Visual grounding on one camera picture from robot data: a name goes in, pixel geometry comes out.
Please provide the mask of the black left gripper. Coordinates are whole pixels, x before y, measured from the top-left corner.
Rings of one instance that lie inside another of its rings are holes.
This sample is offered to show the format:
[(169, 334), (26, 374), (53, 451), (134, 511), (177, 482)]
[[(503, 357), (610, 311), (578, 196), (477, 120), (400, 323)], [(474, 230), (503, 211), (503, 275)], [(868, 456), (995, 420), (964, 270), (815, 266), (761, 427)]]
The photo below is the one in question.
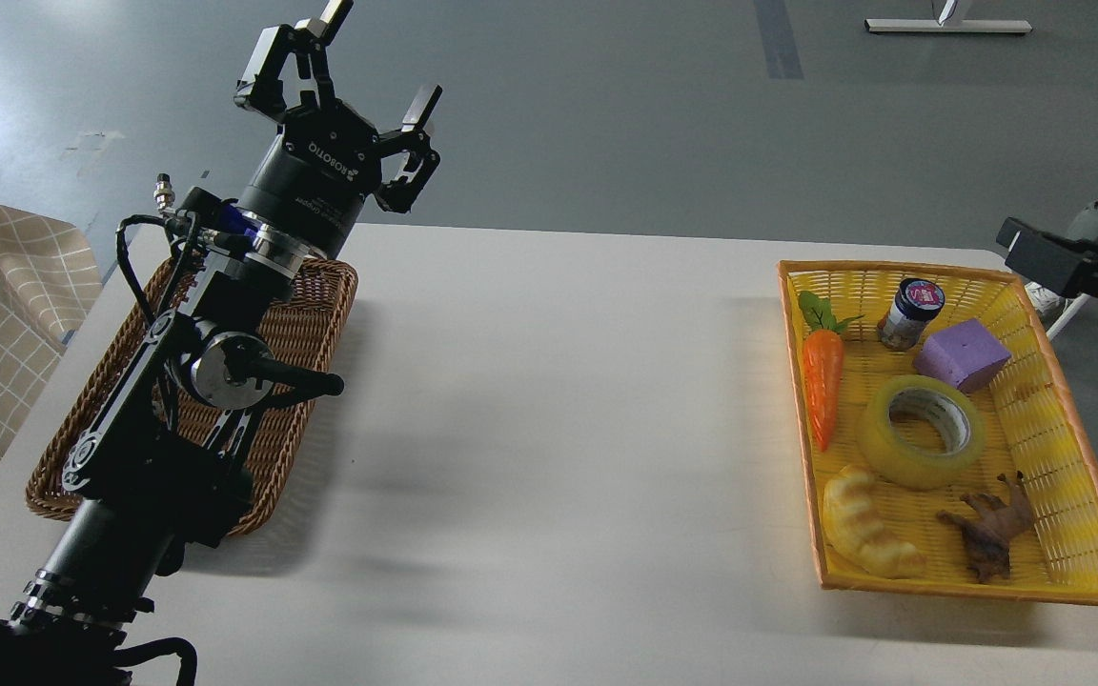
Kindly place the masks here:
[[(282, 123), (240, 192), (238, 207), (323, 259), (339, 256), (367, 195), (376, 192), (384, 212), (408, 213), (440, 162), (428, 126), (442, 86), (419, 88), (399, 130), (379, 139), (369, 121), (336, 101), (327, 48), (352, 7), (352, 1), (328, 1), (318, 16), (265, 29), (234, 91), (237, 108)], [(291, 60), (304, 85), (292, 106), (282, 79)], [(379, 157), (397, 153), (404, 155), (397, 175), (380, 183)]]

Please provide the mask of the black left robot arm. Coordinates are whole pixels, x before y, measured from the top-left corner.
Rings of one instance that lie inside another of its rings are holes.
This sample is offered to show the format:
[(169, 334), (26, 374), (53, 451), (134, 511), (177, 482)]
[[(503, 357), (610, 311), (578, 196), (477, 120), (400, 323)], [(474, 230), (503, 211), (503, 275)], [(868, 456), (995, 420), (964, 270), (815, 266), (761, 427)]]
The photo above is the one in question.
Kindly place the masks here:
[(0, 685), (128, 685), (133, 668), (178, 660), (175, 682), (197, 681), (187, 639), (126, 646), (126, 628), (152, 612), (156, 576), (188, 544), (216, 547), (249, 511), (245, 463), (264, 416), (339, 395), (343, 379), (283, 363), (260, 325), (291, 299), (309, 257), (339, 256), (367, 200), (406, 213), (439, 165), (427, 123), (442, 89), (415, 95), (399, 130), (378, 131), (335, 93), (327, 49), (349, 1), (265, 29), (234, 103), (274, 122), (274, 143), (240, 198), (193, 188), (173, 203), (156, 179), (156, 213), (119, 223), (160, 226), (173, 257), (156, 303), (141, 290), (126, 239), (119, 273), (144, 320), (141, 342), (67, 453), (61, 487), (79, 507), (9, 619), (0, 620)]

